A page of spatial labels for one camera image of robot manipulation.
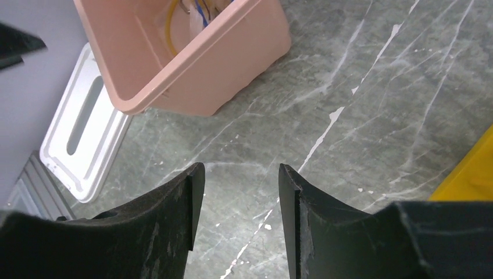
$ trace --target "gray wall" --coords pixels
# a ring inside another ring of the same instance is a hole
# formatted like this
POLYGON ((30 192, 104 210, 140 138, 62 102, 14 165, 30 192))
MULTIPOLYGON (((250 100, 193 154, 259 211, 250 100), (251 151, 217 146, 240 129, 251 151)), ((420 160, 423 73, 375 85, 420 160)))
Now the gray wall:
POLYGON ((0 21, 35 34, 48 49, 0 71, 0 204, 39 149, 87 42, 72 0, 0 0, 0 21))

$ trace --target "gray marble countertop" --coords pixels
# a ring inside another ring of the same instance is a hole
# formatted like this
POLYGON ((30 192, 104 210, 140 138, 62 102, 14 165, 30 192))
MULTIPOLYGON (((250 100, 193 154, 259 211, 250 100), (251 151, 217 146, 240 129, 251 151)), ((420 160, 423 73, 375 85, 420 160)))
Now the gray marble countertop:
POLYGON ((210 118, 133 118, 92 217, 204 162, 186 278, 288 278, 280 163, 367 212, 427 199, 493 122, 493 2, 282 0, 293 45, 210 118))

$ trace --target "pink bin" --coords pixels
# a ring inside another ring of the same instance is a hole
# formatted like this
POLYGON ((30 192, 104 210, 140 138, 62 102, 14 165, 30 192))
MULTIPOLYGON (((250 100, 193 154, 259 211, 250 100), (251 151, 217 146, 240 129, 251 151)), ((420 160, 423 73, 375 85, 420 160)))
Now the pink bin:
POLYGON ((147 107, 211 116, 291 46, 279 0, 234 0, 190 41, 173 0, 75 0, 108 94, 127 114, 147 107))

